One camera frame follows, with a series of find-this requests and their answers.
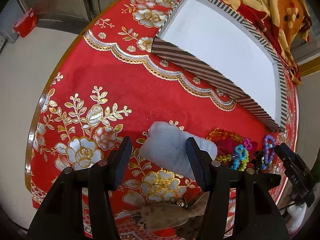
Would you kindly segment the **red velvet bow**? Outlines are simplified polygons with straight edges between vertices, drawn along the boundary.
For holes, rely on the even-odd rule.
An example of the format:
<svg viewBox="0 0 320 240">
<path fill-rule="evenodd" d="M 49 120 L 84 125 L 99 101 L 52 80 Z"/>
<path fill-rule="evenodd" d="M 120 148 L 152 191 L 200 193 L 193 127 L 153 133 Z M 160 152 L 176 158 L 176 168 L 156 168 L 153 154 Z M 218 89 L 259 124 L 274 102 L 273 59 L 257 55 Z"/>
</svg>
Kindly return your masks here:
<svg viewBox="0 0 320 240">
<path fill-rule="evenodd" d="M 234 149 L 236 146 L 242 144 L 244 146 L 243 141 L 234 140 L 232 137 L 228 138 L 218 138 L 214 140 L 214 143 L 217 146 L 217 155 L 232 155 L 234 153 Z M 258 143 L 256 141 L 251 141 L 251 149 L 249 152 L 249 161 L 252 161 L 254 153 L 258 150 Z"/>
</svg>

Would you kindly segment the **light blue fuzzy headband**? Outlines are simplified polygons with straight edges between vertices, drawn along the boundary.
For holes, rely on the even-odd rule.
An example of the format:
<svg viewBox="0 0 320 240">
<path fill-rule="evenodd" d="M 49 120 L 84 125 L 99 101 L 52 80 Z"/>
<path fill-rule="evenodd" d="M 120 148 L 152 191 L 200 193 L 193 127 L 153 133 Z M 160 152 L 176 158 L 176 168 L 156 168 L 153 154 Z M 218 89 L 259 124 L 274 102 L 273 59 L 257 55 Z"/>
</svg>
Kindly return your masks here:
<svg viewBox="0 0 320 240">
<path fill-rule="evenodd" d="M 190 137 L 195 139 L 201 150 L 208 152 L 211 160 L 215 160 L 217 146 L 212 141 L 163 121 L 156 121 L 151 125 L 148 138 L 140 147 L 139 154 L 159 167 L 195 180 L 185 149 Z"/>
</svg>

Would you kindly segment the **leopard print bow scrunchie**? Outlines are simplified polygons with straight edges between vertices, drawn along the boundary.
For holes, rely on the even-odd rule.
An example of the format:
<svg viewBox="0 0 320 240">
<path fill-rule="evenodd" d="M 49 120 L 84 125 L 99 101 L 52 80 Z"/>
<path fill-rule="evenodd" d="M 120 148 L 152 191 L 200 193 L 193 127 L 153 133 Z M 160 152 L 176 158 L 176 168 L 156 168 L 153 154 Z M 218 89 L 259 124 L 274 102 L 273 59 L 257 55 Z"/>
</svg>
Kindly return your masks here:
<svg viewBox="0 0 320 240">
<path fill-rule="evenodd" d="M 203 193 L 192 207 L 187 210 L 176 204 L 151 204 L 142 207 L 140 214 L 148 231 L 173 228 L 185 224 L 189 218 L 204 215 L 208 198 L 209 192 Z"/>
</svg>

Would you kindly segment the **black scrunchie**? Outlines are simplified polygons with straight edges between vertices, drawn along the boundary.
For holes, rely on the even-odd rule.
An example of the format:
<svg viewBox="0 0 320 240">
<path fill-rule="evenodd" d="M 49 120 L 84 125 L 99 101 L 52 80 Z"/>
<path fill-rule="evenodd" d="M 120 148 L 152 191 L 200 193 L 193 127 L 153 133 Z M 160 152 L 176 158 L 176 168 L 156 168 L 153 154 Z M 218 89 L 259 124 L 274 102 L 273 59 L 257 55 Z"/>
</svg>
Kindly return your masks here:
<svg viewBox="0 0 320 240">
<path fill-rule="evenodd" d="M 251 164 L 253 165 L 253 169 L 257 174 L 266 169 L 264 159 L 265 156 L 263 151 L 256 151 L 254 153 Z"/>
</svg>

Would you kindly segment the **red floral table cloth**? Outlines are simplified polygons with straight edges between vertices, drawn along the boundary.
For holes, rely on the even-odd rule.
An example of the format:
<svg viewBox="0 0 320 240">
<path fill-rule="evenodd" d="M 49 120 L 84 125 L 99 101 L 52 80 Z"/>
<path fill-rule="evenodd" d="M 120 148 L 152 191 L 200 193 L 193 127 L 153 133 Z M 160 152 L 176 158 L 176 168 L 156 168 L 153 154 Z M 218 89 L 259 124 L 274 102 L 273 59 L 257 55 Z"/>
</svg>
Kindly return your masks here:
<svg viewBox="0 0 320 240">
<path fill-rule="evenodd" d="M 201 195 L 192 179 L 146 160 L 139 149 L 153 122 L 211 141 L 232 137 L 261 149 L 265 126 L 225 93 L 152 55 L 159 24 L 180 0 L 117 0 L 67 50 L 39 102 L 27 149 L 26 183 L 38 208 L 67 167 L 89 168 L 130 137 L 123 183 L 110 192 L 121 239 L 195 239 L 201 217 L 149 232 L 144 206 Z"/>
</svg>

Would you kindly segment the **striped white tray box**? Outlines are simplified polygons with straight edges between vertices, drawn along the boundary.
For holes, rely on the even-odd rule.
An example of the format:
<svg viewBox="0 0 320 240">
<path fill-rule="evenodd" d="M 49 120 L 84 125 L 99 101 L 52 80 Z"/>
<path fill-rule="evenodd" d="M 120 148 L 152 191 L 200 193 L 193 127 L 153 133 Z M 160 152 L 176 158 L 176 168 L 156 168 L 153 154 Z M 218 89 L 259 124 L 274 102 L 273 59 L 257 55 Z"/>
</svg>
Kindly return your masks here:
<svg viewBox="0 0 320 240">
<path fill-rule="evenodd" d="M 286 128 L 284 67 L 266 38 L 221 0 L 180 0 L 151 51 L 227 94 L 266 127 Z"/>
</svg>

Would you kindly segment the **orange red folded blanket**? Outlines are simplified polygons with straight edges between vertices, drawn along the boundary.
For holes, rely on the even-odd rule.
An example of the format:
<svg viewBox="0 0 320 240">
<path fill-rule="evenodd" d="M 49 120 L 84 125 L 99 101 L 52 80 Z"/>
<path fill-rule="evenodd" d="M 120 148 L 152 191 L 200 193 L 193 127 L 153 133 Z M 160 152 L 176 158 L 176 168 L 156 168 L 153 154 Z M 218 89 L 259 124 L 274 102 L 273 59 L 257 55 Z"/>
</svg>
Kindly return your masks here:
<svg viewBox="0 0 320 240">
<path fill-rule="evenodd" d="M 312 21 L 304 0 L 222 0 L 259 29 L 281 56 L 291 80 L 301 85 L 300 73 L 291 53 L 291 45 L 299 36 L 310 40 Z"/>
</svg>

